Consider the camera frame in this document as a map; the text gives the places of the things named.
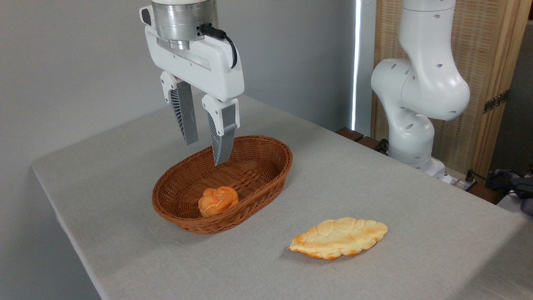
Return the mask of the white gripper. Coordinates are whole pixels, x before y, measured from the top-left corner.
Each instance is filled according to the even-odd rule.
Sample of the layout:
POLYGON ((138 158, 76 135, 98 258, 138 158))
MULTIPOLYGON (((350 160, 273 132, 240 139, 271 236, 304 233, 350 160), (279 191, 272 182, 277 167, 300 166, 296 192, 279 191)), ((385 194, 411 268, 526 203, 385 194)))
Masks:
POLYGON ((145 38, 185 144, 198 142, 192 86, 202 98, 216 166, 227 162, 240 127, 236 97, 245 89, 238 51, 218 29, 217 6, 145 6, 145 38))

